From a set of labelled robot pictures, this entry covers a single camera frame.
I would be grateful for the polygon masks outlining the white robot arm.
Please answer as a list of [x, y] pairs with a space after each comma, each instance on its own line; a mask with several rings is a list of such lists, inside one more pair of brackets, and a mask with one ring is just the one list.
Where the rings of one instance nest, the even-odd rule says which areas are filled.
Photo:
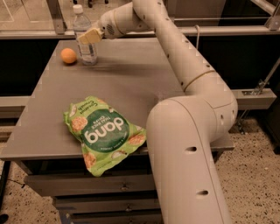
[[228, 133], [233, 92], [169, 18], [163, 0], [132, 0], [104, 15], [79, 39], [93, 44], [152, 30], [183, 95], [150, 112], [147, 146], [164, 224], [232, 224], [210, 144]]

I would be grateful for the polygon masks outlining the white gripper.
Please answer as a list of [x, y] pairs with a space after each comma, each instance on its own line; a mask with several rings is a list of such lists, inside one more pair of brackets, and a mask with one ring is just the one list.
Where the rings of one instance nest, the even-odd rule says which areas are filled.
[[103, 36], [106, 39], [117, 39], [122, 36], [119, 32], [116, 20], [115, 11], [109, 10], [105, 12], [99, 19], [98, 25], [100, 28], [91, 28], [78, 37], [78, 41], [83, 45], [98, 43]]

